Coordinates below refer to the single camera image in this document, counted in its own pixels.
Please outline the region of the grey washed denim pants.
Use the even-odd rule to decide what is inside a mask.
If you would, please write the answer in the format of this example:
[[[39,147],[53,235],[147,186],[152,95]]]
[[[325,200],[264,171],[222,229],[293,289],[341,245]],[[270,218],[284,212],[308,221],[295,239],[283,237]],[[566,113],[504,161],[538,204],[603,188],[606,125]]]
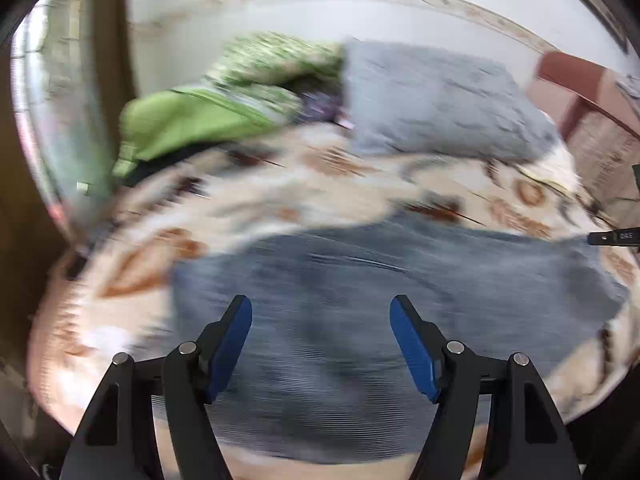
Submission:
[[[583,237],[548,242],[410,212],[179,262],[170,284],[183,340],[218,320],[235,296],[252,303],[230,386],[209,411],[216,435],[319,464],[415,453],[426,438],[436,358],[401,297],[446,339],[492,358],[524,352],[541,374],[628,297]]]

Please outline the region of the striped floral headboard cushion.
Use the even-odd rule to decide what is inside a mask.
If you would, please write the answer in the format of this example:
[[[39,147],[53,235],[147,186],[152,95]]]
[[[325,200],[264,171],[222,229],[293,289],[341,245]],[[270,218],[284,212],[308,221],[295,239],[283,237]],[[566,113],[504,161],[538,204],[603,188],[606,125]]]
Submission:
[[[611,217],[624,223],[639,208],[632,167],[639,162],[639,140],[610,118],[589,112],[567,141],[582,185]]]

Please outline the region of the cream small print pillow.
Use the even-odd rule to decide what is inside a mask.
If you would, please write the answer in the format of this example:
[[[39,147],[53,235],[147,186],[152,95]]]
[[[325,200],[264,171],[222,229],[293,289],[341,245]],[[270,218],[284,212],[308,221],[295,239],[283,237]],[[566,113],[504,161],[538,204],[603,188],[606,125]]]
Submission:
[[[521,174],[538,183],[548,185],[564,195],[573,195],[582,184],[575,167],[575,159],[564,143],[533,162],[516,166]]]

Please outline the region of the leaf print bed blanket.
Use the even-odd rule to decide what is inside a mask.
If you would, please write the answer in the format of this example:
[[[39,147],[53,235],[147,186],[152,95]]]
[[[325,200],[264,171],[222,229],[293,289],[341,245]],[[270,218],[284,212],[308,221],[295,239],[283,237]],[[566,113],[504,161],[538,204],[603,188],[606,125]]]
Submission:
[[[155,350],[169,333],[169,273],[180,261],[228,254],[262,237],[378,221],[398,206],[472,229],[542,240],[600,228],[586,192],[564,195],[516,166],[474,158],[362,158],[341,128],[317,124],[253,140],[267,156],[238,164],[210,150],[123,192],[116,226],[77,278],[52,269],[30,336],[28,382],[38,402],[75,430],[119,351]]]

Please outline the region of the grey quilted pillow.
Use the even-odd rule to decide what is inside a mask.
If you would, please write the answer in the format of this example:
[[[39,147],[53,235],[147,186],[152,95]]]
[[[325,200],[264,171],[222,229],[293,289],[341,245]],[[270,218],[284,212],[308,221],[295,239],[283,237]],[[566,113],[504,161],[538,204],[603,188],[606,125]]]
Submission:
[[[358,155],[436,153],[533,162],[558,130],[494,61],[431,47],[352,40],[342,73]]]

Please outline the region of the purple patterned cloth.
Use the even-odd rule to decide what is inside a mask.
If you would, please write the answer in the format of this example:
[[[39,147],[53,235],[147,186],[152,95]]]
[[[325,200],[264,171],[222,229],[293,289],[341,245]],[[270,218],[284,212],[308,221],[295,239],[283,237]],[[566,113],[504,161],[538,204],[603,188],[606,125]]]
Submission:
[[[300,95],[302,108],[296,116],[299,124],[336,122],[344,104],[341,92],[308,91]]]

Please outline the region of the wooden door with stained glass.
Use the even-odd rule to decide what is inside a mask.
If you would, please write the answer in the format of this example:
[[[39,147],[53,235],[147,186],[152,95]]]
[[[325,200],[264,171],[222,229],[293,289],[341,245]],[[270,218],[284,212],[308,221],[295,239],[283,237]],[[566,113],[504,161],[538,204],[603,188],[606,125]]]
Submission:
[[[126,0],[1,0],[1,356],[23,365],[47,274],[114,194],[134,96]]]

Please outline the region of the green patterned blanket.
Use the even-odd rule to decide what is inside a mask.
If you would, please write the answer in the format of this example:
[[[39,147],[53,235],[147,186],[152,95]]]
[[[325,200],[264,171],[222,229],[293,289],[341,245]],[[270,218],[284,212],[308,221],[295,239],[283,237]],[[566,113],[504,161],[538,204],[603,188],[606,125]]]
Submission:
[[[313,122],[314,96],[338,98],[343,47],[278,32],[235,38],[194,84],[129,101],[119,115],[120,148],[113,174],[195,144],[243,140],[294,122]]]

